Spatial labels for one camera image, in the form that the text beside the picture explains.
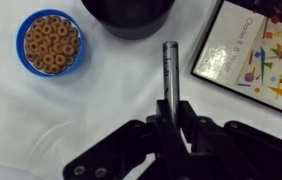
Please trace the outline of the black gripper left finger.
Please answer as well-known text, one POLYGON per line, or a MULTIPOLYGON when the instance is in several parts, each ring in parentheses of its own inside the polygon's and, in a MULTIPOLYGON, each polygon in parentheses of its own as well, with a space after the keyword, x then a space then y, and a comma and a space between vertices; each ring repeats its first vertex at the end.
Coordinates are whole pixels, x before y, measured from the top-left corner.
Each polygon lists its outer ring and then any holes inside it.
POLYGON ((156 114, 146 122, 128 121, 68 163, 62 172, 63 179, 123 180, 148 154, 155 154, 155 160, 137 180, 176 178, 187 155, 167 100, 157 101, 156 114))

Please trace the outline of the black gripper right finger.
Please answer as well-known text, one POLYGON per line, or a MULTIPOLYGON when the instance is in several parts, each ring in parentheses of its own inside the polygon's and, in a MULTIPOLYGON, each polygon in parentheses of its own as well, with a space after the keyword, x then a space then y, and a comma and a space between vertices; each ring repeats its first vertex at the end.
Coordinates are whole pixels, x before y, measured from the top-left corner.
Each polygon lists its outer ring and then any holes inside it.
POLYGON ((223 127, 179 103, 179 125, 193 153, 217 156, 232 180, 282 180, 282 139, 239 121, 223 127))

